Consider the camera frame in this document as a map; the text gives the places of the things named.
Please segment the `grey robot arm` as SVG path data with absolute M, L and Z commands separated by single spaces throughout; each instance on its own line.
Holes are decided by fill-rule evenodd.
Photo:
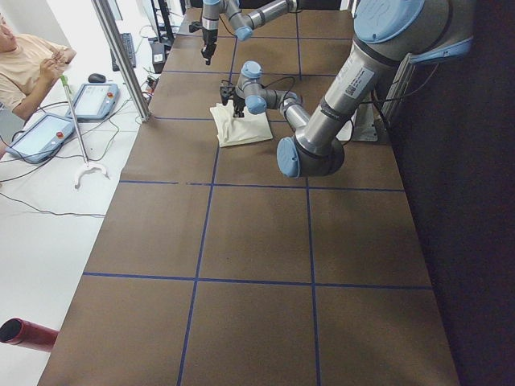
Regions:
M 245 41 L 253 36 L 253 31 L 257 28 L 285 14 L 294 13 L 298 9 L 298 1 L 278 0 L 244 14 L 239 1 L 203 1 L 200 20 L 191 22 L 188 30 L 190 33 L 202 31 L 204 45 L 201 48 L 201 55 L 205 64 L 210 65 L 216 50 L 221 15 L 227 18 L 237 39 Z
M 244 63 L 234 89 L 221 93 L 222 101 L 233 101 L 235 116 L 281 112 L 295 131 L 277 147 L 285 176 L 331 175 L 344 162 L 337 134 L 381 76 L 405 58 L 413 64 L 438 64 L 466 55 L 475 8 L 473 1 L 362 1 L 350 55 L 313 113 L 293 92 L 264 88 L 262 68 L 255 61 Z

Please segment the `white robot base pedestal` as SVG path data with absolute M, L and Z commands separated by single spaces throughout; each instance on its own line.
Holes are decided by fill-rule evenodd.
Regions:
M 377 142 L 373 104 L 362 104 L 336 135 L 340 142 Z

